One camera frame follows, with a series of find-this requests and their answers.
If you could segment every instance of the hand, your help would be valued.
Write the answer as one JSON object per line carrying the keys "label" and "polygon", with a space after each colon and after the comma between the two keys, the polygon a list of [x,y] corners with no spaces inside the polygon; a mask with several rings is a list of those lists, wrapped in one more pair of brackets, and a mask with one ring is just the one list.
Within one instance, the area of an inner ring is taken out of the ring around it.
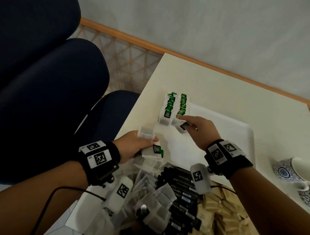
{"label": "hand", "polygon": [[193,116],[179,116],[179,119],[192,124],[191,126],[185,126],[185,129],[198,148],[203,151],[205,151],[213,141],[221,139],[215,125],[210,120]]}
{"label": "hand", "polygon": [[138,138],[137,134],[138,131],[130,131],[113,141],[121,155],[120,164],[132,159],[140,149],[150,147],[153,145],[154,141],[157,142],[159,140],[156,136],[154,140]]}

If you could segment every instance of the black cable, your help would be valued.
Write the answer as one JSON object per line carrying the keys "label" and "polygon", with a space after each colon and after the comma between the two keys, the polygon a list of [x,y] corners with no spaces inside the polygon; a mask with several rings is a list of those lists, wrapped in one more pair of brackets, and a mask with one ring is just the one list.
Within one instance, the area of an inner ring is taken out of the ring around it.
{"label": "black cable", "polygon": [[52,197],[54,196],[55,192],[56,192],[57,190],[59,190],[59,189],[71,189],[71,190],[76,190],[76,191],[81,191],[81,192],[89,193],[89,194],[91,194],[91,195],[93,195],[93,196],[95,196],[95,197],[97,197],[97,198],[100,198],[102,201],[105,201],[105,198],[104,198],[104,197],[101,197],[101,196],[99,196],[99,195],[97,195],[97,194],[94,194],[94,193],[92,193],[92,192],[90,192],[90,191],[87,191],[87,190],[85,190],[85,189],[82,189],[82,188],[69,187],[69,186],[62,186],[62,187],[55,188],[54,191],[53,191],[53,192],[51,193],[51,195],[49,196],[48,200],[46,201],[45,206],[43,207],[43,210],[42,210],[42,212],[41,212],[41,214],[40,214],[40,216],[39,216],[39,218],[38,218],[36,224],[34,225],[34,227],[33,227],[32,231],[31,231],[30,235],[34,235],[34,234],[36,233],[36,231],[37,231],[37,229],[38,229],[38,227],[39,227],[39,225],[40,225],[40,223],[41,223],[41,221],[42,221],[42,219],[43,219],[43,216],[44,216],[44,214],[45,214],[45,212],[46,212],[46,210],[47,210],[47,207],[48,207],[48,205],[50,204],[50,202],[51,202],[51,200],[52,200]]}
{"label": "black cable", "polygon": [[230,191],[230,192],[236,194],[236,192],[232,191],[231,189],[226,188],[226,187],[223,187],[223,186],[219,186],[219,185],[212,185],[211,188],[224,188],[224,189],[226,189],[226,190],[228,190],[228,191]]}

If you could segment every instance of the floor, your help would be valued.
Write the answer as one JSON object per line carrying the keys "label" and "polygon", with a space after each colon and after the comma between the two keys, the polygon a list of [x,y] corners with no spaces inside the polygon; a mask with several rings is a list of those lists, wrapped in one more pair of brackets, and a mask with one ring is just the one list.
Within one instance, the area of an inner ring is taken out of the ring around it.
{"label": "floor", "polygon": [[[105,94],[116,90],[141,93],[157,67],[162,55],[138,47],[85,26],[79,26],[70,38],[83,38],[93,42],[102,52],[110,73]],[[0,184],[0,191],[9,185]],[[77,201],[50,227],[45,235],[80,235],[64,226]]]}

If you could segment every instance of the white wall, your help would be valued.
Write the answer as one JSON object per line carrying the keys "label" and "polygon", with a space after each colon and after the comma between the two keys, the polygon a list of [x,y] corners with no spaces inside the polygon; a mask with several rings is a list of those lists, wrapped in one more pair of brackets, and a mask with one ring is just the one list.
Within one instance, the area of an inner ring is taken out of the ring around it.
{"label": "white wall", "polygon": [[310,99],[309,0],[79,0],[82,17]]}

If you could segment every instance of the white table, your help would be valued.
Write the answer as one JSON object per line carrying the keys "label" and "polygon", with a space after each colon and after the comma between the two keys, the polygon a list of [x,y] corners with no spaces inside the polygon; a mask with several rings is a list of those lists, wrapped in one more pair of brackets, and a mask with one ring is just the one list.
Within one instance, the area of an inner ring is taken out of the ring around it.
{"label": "white table", "polygon": [[[310,160],[310,112],[306,104],[165,54],[116,138],[141,125],[154,127],[163,96],[171,91],[186,93],[192,103],[249,124],[254,131],[257,170],[310,213],[297,191],[278,180],[271,169],[273,162],[285,158]],[[104,190],[96,192],[105,195]],[[66,225],[84,232],[92,219],[89,214],[99,203],[83,194]]]}

